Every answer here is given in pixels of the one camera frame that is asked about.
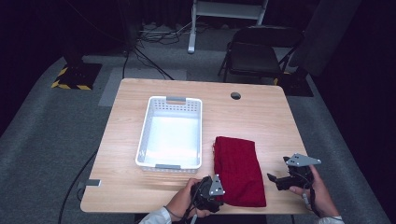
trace red cloth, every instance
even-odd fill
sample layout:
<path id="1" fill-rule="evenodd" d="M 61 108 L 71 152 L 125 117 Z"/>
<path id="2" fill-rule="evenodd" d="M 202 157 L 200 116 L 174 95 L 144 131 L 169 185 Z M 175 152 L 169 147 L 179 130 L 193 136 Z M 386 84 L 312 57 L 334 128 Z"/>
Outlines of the red cloth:
<path id="1" fill-rule="evenodd" d="M 265 207 L 262 170 L 254 142 L 219 136 L 214 151 L 215 174 L 225 190 L 222 200 L 233 206 Z"/>

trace person's left hand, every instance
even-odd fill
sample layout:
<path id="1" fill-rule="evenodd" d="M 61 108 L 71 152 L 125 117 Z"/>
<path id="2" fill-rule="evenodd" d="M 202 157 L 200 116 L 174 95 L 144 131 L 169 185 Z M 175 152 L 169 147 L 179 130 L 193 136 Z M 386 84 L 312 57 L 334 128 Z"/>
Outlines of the person's left hand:
<path id="1" fill-rule="evenodd" d="M 186 212 L 187 208 L 191 203 L 191 187 L 194 184 L 199 183 L 200 181 L 201 180 L 199 179 L 190 178 L 186 184 L 186 187 L 179 190 L 178 193 L 176 193 L 172 200 L 169 202 L 169 204 L 166 205 L 166 207 L 176 216 L 183 217 L 184 213 Z M 207 217 L 210 215 L 210 212 L 208 210 L 192 209 L 189 214 L 189 218 L 195 215 L 195 213 L 198 217 Z M 170 214 L 170 216 L 173 222 L 180 221 L 180 218 L 175 217 L 172 214 Z"/>

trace yellow and black hazard tape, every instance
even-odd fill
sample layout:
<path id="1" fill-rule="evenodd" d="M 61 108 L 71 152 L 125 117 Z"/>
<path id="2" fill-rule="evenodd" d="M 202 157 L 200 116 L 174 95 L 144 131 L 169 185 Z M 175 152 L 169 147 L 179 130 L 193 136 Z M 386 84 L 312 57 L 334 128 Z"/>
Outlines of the yellow and black hazard tape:
<path id="1" fill-rule="evenodd" d="M 93 88 L 93 82 L 96 76 L 90 74 L 82 75 L 82 73 L 89 72 L 90 71 L 87 68 L 82 68 L 81 71 L 78 71 L 65 65 L 56 77 L 55 81 L 52 83 L 51 87 L 59 87 L 66 90 L 74 89 L 90 91 Z"/>

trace person's right hand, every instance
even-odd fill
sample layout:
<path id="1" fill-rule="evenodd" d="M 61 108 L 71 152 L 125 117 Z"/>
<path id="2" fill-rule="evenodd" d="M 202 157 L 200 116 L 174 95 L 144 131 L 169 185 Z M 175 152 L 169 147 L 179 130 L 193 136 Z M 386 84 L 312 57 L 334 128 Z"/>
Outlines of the person's right hand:
<path id="1" fill-rule="evenodd" d="M 337 208 L 332 202 L 332 197 L 330 196 L 329 191 L 327 190 L 323 180 L 321 179 L 317 169 L 314 165 L 309 166 L 312 171 L 312 175 L 314 176 L 314 183 L 312 184 L 313 189 L 315 190 L 315 207 L 317 208 L 320 217 L 338 217 L 340 214 L 338 213 Z M 309 189 L 301 189 L 299 187 L 292 186 L 289 190 L 295 194 L 303 196 L 305 192 L 308 199 L 310 199 Z"/>

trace wooden table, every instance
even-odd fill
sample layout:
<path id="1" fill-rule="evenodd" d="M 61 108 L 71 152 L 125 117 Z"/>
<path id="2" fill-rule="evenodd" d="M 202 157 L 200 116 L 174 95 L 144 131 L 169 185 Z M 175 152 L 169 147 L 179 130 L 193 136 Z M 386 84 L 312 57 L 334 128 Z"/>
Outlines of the wooden table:
<path id="1" fill-rule="evenodd" d="M 241 99 L 232 99 L 232 92 L 239 92 Z M 196 174 L 144 172 L 136 165 L 134 158 L 149 97 L 154 95 L 203 101 L 203 164 Z M 101 185 L 86 188 L 81 209 L 100 213 L 148 213 L 159 209 L 185 186 L 189 177 L 213 175 L 212 145 L 220 135 L 256 143 L 267 207 L 225 204 L 217 214 L 308 213 L 301 197 L 277 190 L 266 175 L 287 176 L 282 158 L 295 152 L 306 155 L 281 88 L 133 78 L 120 84 L 90 176 L 100 179 Z"/>

